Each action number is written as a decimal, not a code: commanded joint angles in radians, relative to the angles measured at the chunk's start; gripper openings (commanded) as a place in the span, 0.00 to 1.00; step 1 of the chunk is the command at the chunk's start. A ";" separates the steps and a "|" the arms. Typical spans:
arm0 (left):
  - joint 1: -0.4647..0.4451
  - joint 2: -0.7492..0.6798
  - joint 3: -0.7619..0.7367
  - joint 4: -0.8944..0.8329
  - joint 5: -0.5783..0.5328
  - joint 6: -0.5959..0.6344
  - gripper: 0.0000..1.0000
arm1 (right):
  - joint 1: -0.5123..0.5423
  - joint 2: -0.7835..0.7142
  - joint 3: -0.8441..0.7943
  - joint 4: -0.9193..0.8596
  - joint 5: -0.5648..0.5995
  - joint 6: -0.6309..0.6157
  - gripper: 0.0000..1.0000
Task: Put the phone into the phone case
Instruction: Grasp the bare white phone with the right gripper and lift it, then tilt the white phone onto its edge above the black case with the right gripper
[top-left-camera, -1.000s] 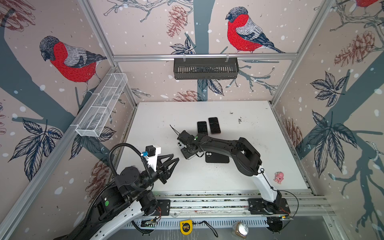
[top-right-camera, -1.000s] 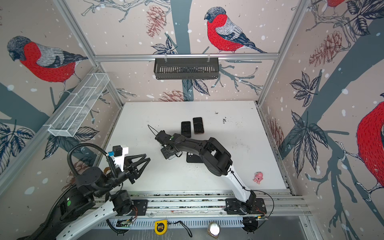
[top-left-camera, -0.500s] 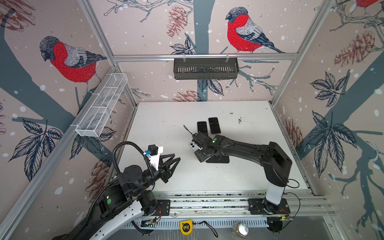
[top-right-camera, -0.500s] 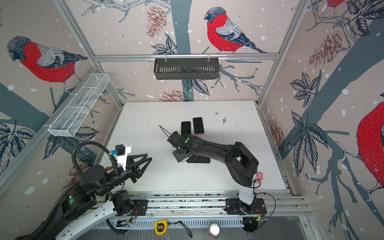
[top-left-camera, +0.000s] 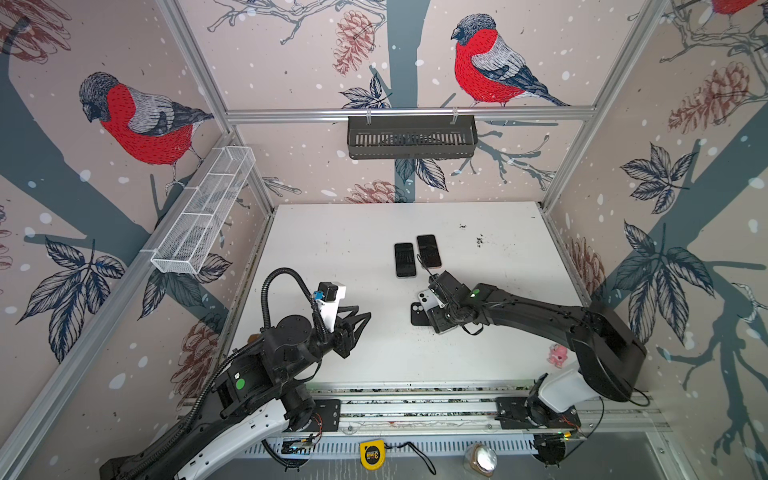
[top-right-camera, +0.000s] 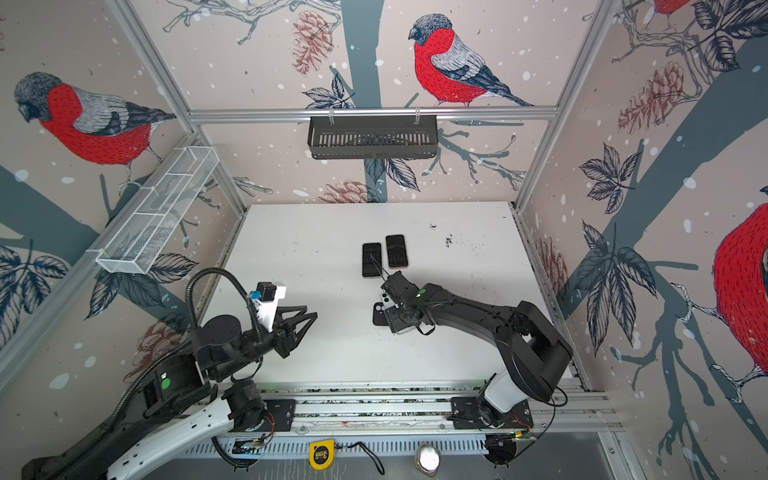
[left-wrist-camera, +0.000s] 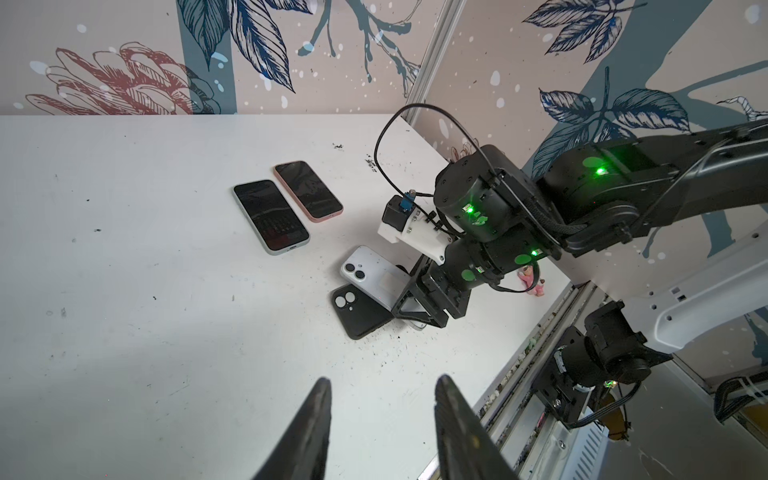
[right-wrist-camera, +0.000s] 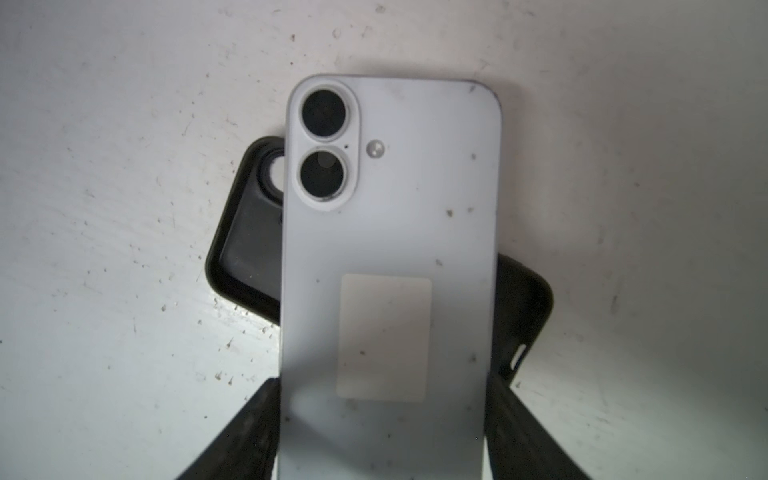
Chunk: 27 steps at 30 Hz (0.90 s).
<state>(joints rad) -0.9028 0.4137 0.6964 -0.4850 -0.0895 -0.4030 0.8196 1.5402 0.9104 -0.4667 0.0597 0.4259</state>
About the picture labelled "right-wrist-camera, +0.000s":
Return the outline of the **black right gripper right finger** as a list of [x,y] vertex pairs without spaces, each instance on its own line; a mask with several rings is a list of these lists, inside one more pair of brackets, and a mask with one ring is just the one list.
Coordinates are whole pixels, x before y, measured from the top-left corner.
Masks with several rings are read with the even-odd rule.
[[586,479],[504,379],[487,379],[484,433],[495,479]]

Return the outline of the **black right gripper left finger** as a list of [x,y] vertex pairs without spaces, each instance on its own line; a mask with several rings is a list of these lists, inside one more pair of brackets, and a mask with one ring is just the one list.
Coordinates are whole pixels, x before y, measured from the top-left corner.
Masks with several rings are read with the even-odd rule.
[[267,379],[178,479],[270,479],[279,446],[280,392],[280,379]]

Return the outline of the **black phone case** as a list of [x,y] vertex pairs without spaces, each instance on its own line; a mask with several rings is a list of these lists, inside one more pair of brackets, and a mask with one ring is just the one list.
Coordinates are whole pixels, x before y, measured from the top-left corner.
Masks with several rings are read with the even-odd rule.
[[[219,295],[280,324],[282,192],[270,178],[284,139],[266,136],[243,156],[205,262]],[[543,330],[554,305],[549,283],[518,261],[498,257],[492,369],[508,384]]]

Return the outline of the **white phone camera up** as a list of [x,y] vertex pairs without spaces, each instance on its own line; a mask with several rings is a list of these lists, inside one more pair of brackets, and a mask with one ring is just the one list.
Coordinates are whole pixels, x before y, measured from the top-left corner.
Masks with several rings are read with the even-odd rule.
[[293,90],[279,478],[481,477],[502,133],[474,81]]

